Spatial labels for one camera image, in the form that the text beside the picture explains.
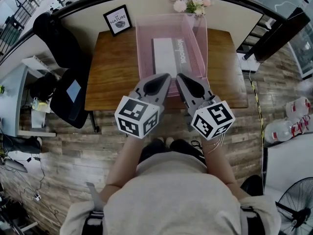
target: picture frame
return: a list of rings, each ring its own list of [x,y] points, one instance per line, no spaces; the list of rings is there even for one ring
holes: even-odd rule
[[[133,27],[126,5],[122,5],[103,14],[103,17],[114,37]]]

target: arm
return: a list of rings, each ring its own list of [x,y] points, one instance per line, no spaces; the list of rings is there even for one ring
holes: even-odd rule
[[[108,199],[121,189],[136,173],[136,168],[143,148],[144,139],[128,136],[126,142],[110,169],[106,186],[100,192],[101,199]]]
[[[212,151],[216,146],[215,143],[220,138],[221,137],[216,137],[208,141],[201,138],[207,173],[219,178],[238,200],[249,197],[249,195],[237,184],[235,175],[225,157],[224,148],[219,145],[214,151]]]

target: white desk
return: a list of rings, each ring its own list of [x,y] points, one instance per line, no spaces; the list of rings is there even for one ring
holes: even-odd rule
[[[10,136],[55,137],[55,133],[22,131],[19,129],[22,94],[28,67],[20,65],[0,80],[4,94],[0,94],[0,118],[2,131]]]

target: electric fan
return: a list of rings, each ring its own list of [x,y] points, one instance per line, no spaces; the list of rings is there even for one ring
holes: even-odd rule
[[[313,235],[313,177],[294,183],[276,202],[280,235]]]

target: beige shirt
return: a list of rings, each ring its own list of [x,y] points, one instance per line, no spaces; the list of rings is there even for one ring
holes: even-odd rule
[[[110,197],[104,207],[104,234],[239,235],[240,206],[259,213],[266,235],[278,234],[281,221],[271,198],[238,201],[196,158],[177,152],[156,154]],[[92,207],[91,202],[72,205],[60,234],[81,234]]]

